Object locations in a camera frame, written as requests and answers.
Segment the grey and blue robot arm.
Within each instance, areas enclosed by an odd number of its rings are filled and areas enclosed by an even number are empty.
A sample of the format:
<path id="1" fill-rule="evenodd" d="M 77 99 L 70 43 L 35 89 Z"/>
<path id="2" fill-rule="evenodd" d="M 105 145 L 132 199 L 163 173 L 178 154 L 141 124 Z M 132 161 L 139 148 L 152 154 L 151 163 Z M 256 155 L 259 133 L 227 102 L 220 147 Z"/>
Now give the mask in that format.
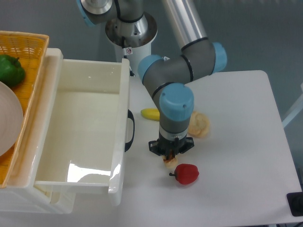
<path id="1" fill-rule="evenodd" d="M 181 55 L 165 59 L 151 54 L 157 35 L 155 19 L 144 11 L 141 0 L 80 0 L 79 11 L 88 26 L 105 23 L 116 60 L 128 59 L 129 72 L 138 76 L 160 112 L 159 137 L 149 150 L 167 160 L 194 146 L 187 136 L 194 96 L 186 86 L 227 64 L 225 49 L 209 41 L 191 0 L 165 0 L 163 6 Z"/>

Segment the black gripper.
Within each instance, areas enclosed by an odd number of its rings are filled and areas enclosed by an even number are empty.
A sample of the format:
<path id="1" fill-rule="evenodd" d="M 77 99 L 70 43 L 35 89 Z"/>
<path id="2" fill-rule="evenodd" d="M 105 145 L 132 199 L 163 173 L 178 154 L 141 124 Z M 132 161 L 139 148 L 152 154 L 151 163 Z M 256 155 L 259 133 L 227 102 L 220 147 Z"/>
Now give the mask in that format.
<path id="1" fill-rule="evenodd" d="M 184 154 L 194 147 L 194 140 L 192 137 L 185 136 L 182 139 L 168 140 L 163 136 L 159 136 L 158 140 L 149 141 L 149 151 L 157 156 L 164 156 L 168 159 L 169 152 L 172 150 L 175 155 Z"/>

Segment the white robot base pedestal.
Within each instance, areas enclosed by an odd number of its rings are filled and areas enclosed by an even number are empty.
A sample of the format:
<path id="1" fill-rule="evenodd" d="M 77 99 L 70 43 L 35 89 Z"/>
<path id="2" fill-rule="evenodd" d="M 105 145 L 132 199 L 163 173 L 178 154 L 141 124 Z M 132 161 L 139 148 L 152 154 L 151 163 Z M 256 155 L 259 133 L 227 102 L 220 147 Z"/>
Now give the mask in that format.
<path id="1" fill-rule="evenodd" d="M 130 69 L 137 76 L 138 65 L 143 58 L 151 55 L 152 42 L 158 33 L 154 17 L 145 12 L 139 20 L 132 23 L 116 18 L 106 23 L 105 32 L 114 46 L 116 61 L 121 62 L 127 58 Z"/>

